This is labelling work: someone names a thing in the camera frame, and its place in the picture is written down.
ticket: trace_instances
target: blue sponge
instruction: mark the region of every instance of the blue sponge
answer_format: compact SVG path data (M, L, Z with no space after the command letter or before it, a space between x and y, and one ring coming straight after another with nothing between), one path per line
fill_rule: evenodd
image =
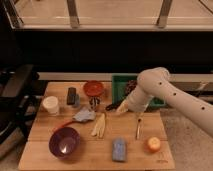
M122 138L113 141L112 160L117 162L126 161L126 142Z

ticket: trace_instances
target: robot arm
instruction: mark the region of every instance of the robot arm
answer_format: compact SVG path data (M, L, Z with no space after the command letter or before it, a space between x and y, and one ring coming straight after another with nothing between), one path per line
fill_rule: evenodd
M125 103L134 112L144 112L150 100L158 97L184 114L188 119L213 137L213 106L169 83L170 74L165 68L141 72L137 87L127 96Z

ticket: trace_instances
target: green basket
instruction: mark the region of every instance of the green basket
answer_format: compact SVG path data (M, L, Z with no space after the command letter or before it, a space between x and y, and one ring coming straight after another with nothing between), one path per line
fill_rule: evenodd
M125 87L128 81L136 80L137 75L112 75L112 102L115 103L119 100L125 99ZM163 100L153 98L149 107L165 107L166 104Z

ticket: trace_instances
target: red bowl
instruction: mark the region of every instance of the red bowl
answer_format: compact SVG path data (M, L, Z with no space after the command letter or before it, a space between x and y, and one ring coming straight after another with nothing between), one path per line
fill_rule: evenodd
M63 127L50 138L50 152L61 159L67 158L77 148L80 141L80 136L74 128Z
M104 92L103 84L95 80L86 82L83 89L89 97L99 97Z

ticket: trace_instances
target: white cup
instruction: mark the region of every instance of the white cup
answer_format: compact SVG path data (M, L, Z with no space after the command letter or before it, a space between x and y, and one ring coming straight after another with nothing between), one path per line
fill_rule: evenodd
M59 101L55 96L46 97L42 102L43 107L52 115L59 114Z

